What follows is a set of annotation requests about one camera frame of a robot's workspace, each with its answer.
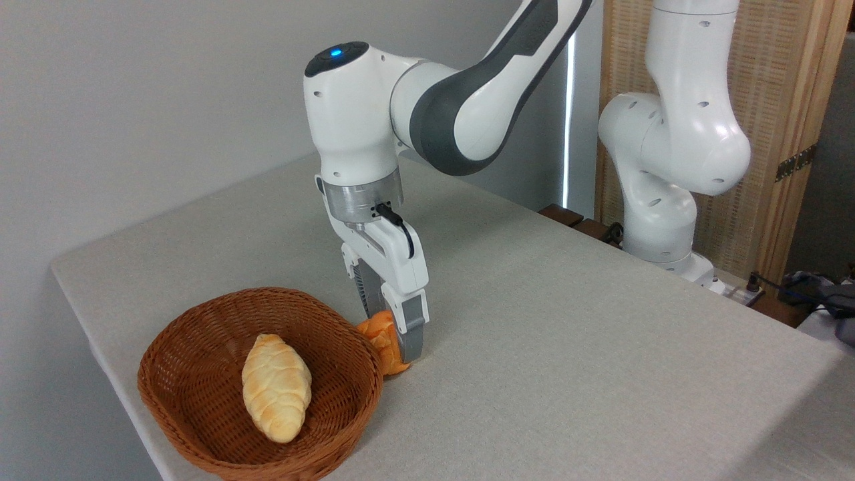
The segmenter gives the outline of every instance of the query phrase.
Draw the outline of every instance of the wicker basket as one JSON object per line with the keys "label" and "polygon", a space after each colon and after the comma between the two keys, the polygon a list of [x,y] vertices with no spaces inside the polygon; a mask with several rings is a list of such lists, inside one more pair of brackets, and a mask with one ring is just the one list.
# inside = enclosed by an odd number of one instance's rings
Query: wicker basket
{"label": "wicker basket", "polygon": [[[277,334],[312,373],[303,429],[286,444],[252,424],[240,373],[259,334]],[[383,385],[376,351],[310,295],[253,288],[209,300],[151,343],[138,388],[166,437],[192,464],[226,480],[319,479],[351,454]]]}

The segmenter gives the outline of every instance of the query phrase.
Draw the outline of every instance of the bread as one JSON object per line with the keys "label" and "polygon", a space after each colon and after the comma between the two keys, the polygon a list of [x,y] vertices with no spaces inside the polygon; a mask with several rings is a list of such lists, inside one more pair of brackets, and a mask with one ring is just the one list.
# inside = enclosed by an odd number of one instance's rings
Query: bread
{"label": "bread", "polygon": [[244,404],[256,427],[271,441],[294,439],[312,398],[312,376],[303,358],[279,336],[261,334],[241,377]]}

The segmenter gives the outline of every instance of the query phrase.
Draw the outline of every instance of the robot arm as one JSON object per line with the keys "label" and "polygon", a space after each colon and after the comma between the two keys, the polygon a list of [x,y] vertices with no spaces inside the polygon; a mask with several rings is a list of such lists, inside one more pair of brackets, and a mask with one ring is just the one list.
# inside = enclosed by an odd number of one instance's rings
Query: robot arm
{"label": "robot arm", "polygon": [[599,122],[621,182],[624,250],[705,287],[714,276],[692,252],[691,192],[728,191],[751,157],[728,95],[738,7],[739,0],[655,0],[646,64],[660,95],[619,95]]}
{"label": "robot arm", "polygon": [[428,271],[415,230],[393,212],[403,202],[398,149],[450,175],[486,167],[591,2],[525,0],[486,56],[459,72],[364,42],[330,47],[306,67],[318,190],[366,313],[392,309],[404,362],[422,352]]}

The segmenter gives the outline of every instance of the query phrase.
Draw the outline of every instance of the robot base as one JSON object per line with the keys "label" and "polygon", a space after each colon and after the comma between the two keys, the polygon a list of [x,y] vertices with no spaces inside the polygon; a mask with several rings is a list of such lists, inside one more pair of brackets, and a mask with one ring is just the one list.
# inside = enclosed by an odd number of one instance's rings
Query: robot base
{"label": "robot base", "polygon": [[708,288],[716,294],[724,294],[724,282],[718,280],[716,271],[704,256],[692,252],[688,258],[677,262],[651,263],[669,272],[678,274],[687,281],[694,282],[703,288]]}

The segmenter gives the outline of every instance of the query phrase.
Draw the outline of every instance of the orange object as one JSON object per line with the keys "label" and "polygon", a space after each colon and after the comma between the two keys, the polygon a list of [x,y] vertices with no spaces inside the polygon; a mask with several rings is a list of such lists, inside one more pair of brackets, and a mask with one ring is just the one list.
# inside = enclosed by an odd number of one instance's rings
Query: orange object
{"label": "orange object", "polygon": [[377,312],[370,319],[362,321],[357,330],[369,339],[380,354],[380,372],[383,376],[404,372],[412,364],[401,362],[401,349],[398,346],[398,333],[395,331],[392,311]]}

